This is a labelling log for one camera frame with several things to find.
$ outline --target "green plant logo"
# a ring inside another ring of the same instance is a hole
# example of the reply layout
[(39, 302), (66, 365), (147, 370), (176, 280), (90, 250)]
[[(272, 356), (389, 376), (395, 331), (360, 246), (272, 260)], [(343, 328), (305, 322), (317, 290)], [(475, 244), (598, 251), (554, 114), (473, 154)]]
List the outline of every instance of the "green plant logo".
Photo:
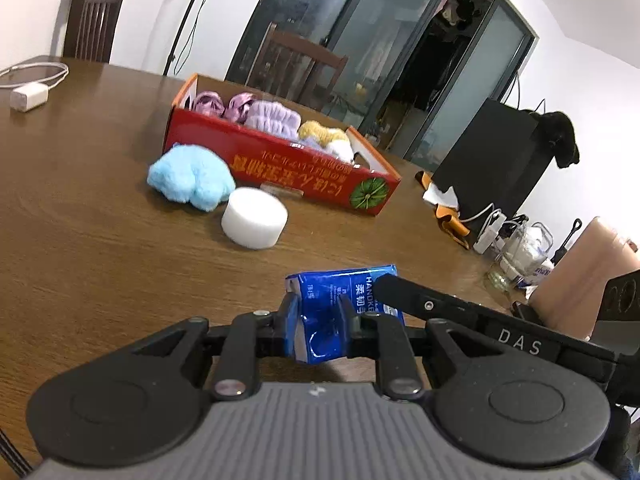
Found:
[(355, 209), (369, 209), (383, 203), (389, 193), (384, 178), (368, 178), (359, 183), (349, 198)]

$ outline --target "white foam cylinder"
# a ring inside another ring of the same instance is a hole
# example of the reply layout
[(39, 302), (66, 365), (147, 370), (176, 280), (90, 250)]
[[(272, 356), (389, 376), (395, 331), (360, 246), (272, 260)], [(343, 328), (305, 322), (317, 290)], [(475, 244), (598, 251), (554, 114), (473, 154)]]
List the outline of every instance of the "white foam cylinder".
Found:
[(222, 230), (249, 249), (273, 247), (287, 223), (287, 208), (273, 195), (255, 187), (239, 187), (229, 197)]

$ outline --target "wooden table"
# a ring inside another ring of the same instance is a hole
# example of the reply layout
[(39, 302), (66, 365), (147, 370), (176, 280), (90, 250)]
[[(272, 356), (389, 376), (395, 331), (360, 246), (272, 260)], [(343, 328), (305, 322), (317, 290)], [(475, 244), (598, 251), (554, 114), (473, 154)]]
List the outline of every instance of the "wooden table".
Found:
[[(226, 324), (274, 310), (289, 273), (394, 263), (409, 280), (496, 306), (481, 285), (488, 263), (437, 228), (413, 164), (389, 156), (403, 180), (379, 216), (285, 198), (278, 244), (245, 250), (223, 234), (223, 207), (204, 214), (145, 183), (182, 82), (66, 62), (66, 81), (27, 114), (0, 91), (0, 426), (32, 462), (24, 412), (43, 381), (190, 316)], [(0, 478), (12, 478), (4, 462)]]

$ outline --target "screw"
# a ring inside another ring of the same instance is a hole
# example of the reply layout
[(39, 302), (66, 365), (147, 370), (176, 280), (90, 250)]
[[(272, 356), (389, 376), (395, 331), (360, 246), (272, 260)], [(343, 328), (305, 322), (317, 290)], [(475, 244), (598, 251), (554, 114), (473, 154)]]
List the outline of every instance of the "screw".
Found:
[(214, 390), (217, 394), (225, 397), (235, 397), (242, 395), (246, 390), (246, 386), (242, 381), (236, 379), (223, 379), (216, 383)]
[(400, 378), (391, 381), (389, 388), (397, 395), (407, 396), (418, 393), (422, 389), (422, 385), (414, 379)]

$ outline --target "light blue stuffed toy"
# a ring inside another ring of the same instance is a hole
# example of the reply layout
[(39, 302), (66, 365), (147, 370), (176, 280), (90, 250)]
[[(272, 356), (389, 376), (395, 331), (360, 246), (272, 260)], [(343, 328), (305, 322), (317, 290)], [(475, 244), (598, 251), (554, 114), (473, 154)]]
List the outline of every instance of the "light blue stuffed toy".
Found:
[(176, 144), (151, 165), (146, 183), (172, 202), (203, 211), (229, 199), (236, 183), (225, 161), (202, 146)]

